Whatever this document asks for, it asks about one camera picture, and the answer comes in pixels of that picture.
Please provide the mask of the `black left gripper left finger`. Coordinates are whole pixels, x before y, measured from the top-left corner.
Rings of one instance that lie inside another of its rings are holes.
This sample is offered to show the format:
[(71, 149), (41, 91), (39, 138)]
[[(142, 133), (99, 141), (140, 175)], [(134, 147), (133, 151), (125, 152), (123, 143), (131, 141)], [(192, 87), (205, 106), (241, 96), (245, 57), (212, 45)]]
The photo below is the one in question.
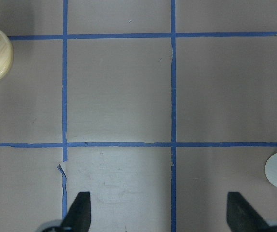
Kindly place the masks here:
[(88, 232), (91, 225), (90, 192), (79, 192), (61, 222), (63, 232)]

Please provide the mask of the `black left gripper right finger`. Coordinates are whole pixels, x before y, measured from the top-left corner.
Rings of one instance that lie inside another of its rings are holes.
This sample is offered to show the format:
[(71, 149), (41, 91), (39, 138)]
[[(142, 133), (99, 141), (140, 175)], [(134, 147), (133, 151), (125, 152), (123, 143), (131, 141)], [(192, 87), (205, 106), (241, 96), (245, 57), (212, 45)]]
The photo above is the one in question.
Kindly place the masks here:
[(268, 223), (239, 192), (228, 192), (226, 221), (232, 232), (262, 232)]

